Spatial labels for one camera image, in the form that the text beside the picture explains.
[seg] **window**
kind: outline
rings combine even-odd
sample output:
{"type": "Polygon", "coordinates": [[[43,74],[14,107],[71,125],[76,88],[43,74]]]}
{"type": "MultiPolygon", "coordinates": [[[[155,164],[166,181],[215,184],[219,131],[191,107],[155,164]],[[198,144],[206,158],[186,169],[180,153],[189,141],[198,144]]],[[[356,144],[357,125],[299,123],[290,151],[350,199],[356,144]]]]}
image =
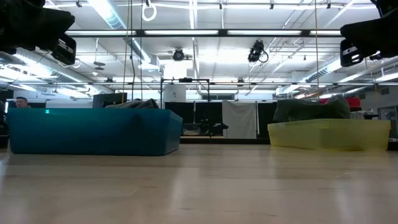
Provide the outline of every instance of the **window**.
{"type": "Polygon", "coordinates": [[[390,94],[390,88],[384,88],[381,90],[381,95],[387,95],[390,94]]]}

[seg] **gray fabric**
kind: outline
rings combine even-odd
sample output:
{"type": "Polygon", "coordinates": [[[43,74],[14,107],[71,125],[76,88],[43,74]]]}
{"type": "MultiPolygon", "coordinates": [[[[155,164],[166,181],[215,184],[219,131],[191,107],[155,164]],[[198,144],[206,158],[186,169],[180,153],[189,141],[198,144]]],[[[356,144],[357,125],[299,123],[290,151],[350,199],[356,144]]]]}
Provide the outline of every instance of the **gray fabric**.
{"type": "Polygon", "coordinates": [[[233,103],[224,100],[223,123],[229,128],[224,137],[229,139],[256,139],[256,107],[254,103],[233,103]]]}
{"type": "Polygon", "coordinates": [[[153,108],[153,109],[159,109],[159,106],[155,100],[149,99],[147,101],[129,101],[129,102],[121,103],[118,105],[108,105],[106,108],[135,108],[135,109],[153,108]]]}
{"type": "Polygon", "coordinates": [[[324,105],[308,100],[279,100],[274,114],[277,122],[350,117],[349,104],[343,95],[332,96],[324,105]]]}

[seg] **red object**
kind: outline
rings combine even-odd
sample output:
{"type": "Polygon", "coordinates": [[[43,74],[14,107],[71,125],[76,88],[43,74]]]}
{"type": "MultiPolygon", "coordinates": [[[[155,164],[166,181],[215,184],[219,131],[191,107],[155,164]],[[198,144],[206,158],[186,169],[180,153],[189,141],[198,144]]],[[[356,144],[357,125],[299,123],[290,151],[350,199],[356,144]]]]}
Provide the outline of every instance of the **red object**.
{"type": "MultiPolygon", "coordinates": [[[[320,99],[321,104],[325,104],[329,99],[320,99]]],[[[350,108],[360,108],[361,100],[358,97],[346,97],[350,108]]]]}

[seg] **motion capture camera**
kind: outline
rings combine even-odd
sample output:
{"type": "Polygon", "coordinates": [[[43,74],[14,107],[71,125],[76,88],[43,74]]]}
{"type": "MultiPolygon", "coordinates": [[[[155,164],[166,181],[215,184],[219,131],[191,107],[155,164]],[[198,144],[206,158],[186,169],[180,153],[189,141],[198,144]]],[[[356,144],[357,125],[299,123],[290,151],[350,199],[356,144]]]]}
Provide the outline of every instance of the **motion capture camera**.
{"type": "Polygon", "coordinates": [[[70,12],[43,8],[45,0],[0,0],[0,51],[10,55],[18,47],[51,51],[66,65],[73,65],[76,41],[65,32],[75,22],[70,12]]]}
{"type": "Polygon", "coordinates": [[[173,54],[173,60],[175,60],[176,62],[181,62],[182,60],[184,60],[184,52],[182,52],[182,49],[175,49],[175,52],[173,54]]]}
{"type": "Polygon", "coordinates": [[[347,24],[340,29],[345,40],[340,44],[341,66],[349,67],[371,60],[398,55],[398,1],[371,0],[376,5],[380,19],[347,24]]]}
{"type": "Polygon", "coordinates": [[[262,40],[256,40],[256,43],[254,43],[253,47],[250,49],[248,61],[250,63],[256,63],[258,61],[265,63],[268,61],[268,54],[264,51],[264,44],[262,43],[262,40]],[[266,61],[260,60],[263,54],[267,55],[266,61]]]}

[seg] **wooden floor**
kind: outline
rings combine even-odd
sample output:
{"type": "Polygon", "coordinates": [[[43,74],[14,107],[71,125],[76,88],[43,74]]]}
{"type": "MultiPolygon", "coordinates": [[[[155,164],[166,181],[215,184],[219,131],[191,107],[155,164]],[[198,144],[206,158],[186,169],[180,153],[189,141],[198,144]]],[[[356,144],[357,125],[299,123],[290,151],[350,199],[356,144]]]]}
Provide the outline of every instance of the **wooden floor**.
{"type": "Polygon", "coordinates": [[[397,220],[394,152],[182,145],[165,157],[0,153],[1,224],[397,220]]]}

